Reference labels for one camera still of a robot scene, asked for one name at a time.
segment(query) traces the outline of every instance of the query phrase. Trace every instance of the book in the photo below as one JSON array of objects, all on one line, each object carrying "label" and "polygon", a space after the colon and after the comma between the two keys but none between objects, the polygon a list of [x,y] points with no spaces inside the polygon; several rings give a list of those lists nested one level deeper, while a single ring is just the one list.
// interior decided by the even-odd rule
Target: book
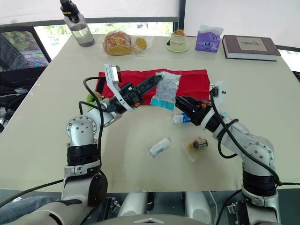
[{"label": "book", "polygon": [[227,59],[277,61],[281,56],[269,37],[224,35],[222,43]]}]

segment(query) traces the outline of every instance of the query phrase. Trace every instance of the pastry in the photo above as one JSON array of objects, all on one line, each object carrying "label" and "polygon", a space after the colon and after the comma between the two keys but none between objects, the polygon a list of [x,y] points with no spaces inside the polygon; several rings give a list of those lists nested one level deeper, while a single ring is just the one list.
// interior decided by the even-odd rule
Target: pastry
[{"label": "pastry", "polygon": [[147,47],[146,40],[144,38],[138,37],[135,41],[135,45],[140,49],[145,49]]},{"label": "pastry", "polygon": [[131,53],[131,37],[122,31],[109,32],[104,40],[104,50],[109,55],[128,55]]},{"label": "pastry", "polygon": [[176,30],[171,34],[170,48],[175,51],[182,51],[188,47],[187,36],[183,30]]},{"label": "pastry", "polygon": [[138,37],[135,41],[135,46],[133,48],[133,51],[135,53],[141,51],[142,49],[145,49],[147,47],[147,42],[144,38]]}]

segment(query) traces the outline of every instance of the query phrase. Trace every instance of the cable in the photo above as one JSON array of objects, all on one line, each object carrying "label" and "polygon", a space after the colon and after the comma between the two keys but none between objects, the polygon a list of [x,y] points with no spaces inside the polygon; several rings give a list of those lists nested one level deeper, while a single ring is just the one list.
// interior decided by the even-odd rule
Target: cable
[{"label": "cable", "polygon": [[248,152],[246,152],[243,147],[238,143],[238,141],[234,138],[234,136],[232,135],[232,133],[230,132],[230,130],[228,129],[228,127],[226,126],[226,124],[224,123],[224,121],[222,120],[222,118],[219,115],[219,112],[215,106],[215,101],[214,101],[214,93],[211,90],[210,91],[210,102],[211,102],[211,106],[215,112],[215,115],[217,117],[217,119],[219,120],[219,122],[222,124],[224,130],[226,131],[226,133],[230,136],[231,140],[233,141],[233,143],[239,148],[239,150],[246,155],[249,159],[251,159],[252,161],[256,162],[258,165],[262,166],[263,168],[265,168],[266,170],[268,170],[271,174],[273,174],[273,176],[275,177],[275,181],[278,184],[278,186],[281,186],[281,182],[279,180],[279,176],[278,174],[272,170],[269,166],[267,166],[266,164],[260,162],[259,160],[257,160],[256,158],[254,158],[253,156],[251,156]]},{"label": "cable", "polygon": [[229,197],[225,200],[225,202],[224,202],[224,204],[223,204],[223,206],[222,206],[222,208],[221,208],[221,211],[220,211],[220,213],[219,213],[219,216],[218,216],[218,218],[217,218],[217,222],[215,223],[215,225],[218,225],[218,224],[219,224],[220,219],[221,219],[221,216],[222,216],[222,212],[224,211],[224,209],[225,209],[226,205],[228,204],[228,202],[229,202],[235,195],[237,195],[237,194],[238,194],[239,192],[241,192],[241,191],[242,191],[242,189],[240,189],[240,190],[234,192],[231,196],[229,196]]},{"label": "cable", "polygon": [[30,188],[30,189],[27,189],[27,190],[25,190],[25,191],[22,191],[22,192],[20,192],[20,193],[14,195],[14,196],[8,198],[7,200],[1,202],[1,203],[0,203],[0,208],[1,208],[2,206],[6,205],[7,203],[9,203],[10,201],[14,200],[15,198],[18,198],[18,197],[20,197],[20,196],[22,196],[22,195],[24,195],[24,194],[26,194],[26,193],[29,193],[29,192],[31,192],[31,191],[35,191],[35,190],[38,190],[38,189],[41,189],[41,188],[45,188],[45,187],[50,186],[50,185],[58,184],[58,183],[61,183],[61,182],[63,182],[63,181],[64,181],[64,180],[57,180],[57,181],[54,181],[54,182],[51,182],[51,183],[43,184],[43,185],[40,185],[40,186],[37,186],[37,187],[33,187],[33,188]]},{"label": "cable", "polygon": [[94,109],[98,109],[98,107],[95,106],[95,105],[93,105],[93,104],[90,104],[90,103],[84,102],[84,101],[79,101],[79,102],[78,102],[78,106],[79,106],[80,115],[83,114],[83,107],[82,107],[82,105],[87,105],[87,106],[90,106],[90,107],[92,107],[92,108],[94,108]]},{"label": "cable", "polygon": [[300,183],[282,182],[281,185],[300,185]]},{"label": "cable", "polygon": [[212,198],[212,200],[213,200],[213,202],[216,206],[216,215],[215,215],[215,219],[214,219],[214,225],[216,225],[217,217],[218,217],[218,205],[217,205],[216,200],[215,200],[214,196],[212,195],[212,193],[210,191],[209,191],[209,193],[210,193],[210,196],[211,196],[211,198]]},{"label": "cable", "polygon": [[[238,122],[238,121],[239,121],[238,119],[233,119],[232,121],[230,121],[229,123],[227,123],[227,127],[229,128],[233,123]],[[223,138],[224,134],[225,134],[225,130],[223,129],[223,130],[219,133],[219,135],[218,135],[217,149],[218,149],[220,155],[221,155],[223,158],[233,158],[233,157],[236,157],[238,154],[235,154],[235,153],[234,153],[234,154],[232,154],[232,155],[230,155],[230,156],[226,156],[226,155],[224,155],[224,154],[222,153],[222,150],[221,150],[221,143],[222,143],[222,138]]]},{"label": "cable", "polygon": [[83,85],[86,88],[86,90],[88,90],[88,92],[93,96],[93,98],[95,99],[96,103],[97,103],[97,107],[100,113],[100,130],[99,130],[99,135],[98,135],[98,152],[99,152],[99,159],[100,159],[100,168],[102,167],[102,159],[101,159],[101,138],[102,138],[102,132],[103,132],[103,126],[104,126],[104,119],[103,119],[103,109],[101,108],[101,104],[99,99],[97,98],[97,96],[94,94],[94,92],[89,88],[89,86],[87,85],[87,81],[90,80],[98,80],[101,79],[101,77],[98,76],[94,76],[94,77],[89,77],[83,80]]}]

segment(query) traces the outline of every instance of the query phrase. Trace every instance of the tissue box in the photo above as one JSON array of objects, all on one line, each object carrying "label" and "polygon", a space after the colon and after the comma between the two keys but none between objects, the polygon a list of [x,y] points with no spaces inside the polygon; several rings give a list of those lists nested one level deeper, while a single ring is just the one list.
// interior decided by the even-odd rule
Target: tissue box
[{"label": "tissue box", "polygon": [[195,50],[216,53],[221,42],[220,35],[222,32],[223,28],[201,25]]}]

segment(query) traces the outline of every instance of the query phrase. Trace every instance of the black bottle cap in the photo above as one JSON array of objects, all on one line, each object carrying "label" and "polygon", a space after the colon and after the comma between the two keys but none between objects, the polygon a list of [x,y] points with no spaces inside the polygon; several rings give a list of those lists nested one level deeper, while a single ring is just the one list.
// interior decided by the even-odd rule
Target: black bottle cap
[{"label": "black bottle cap", "polygon": [[79,13],[77,6],[70,0],[60,0],[61,3],[61,11],[65,16],[75,16]]}]

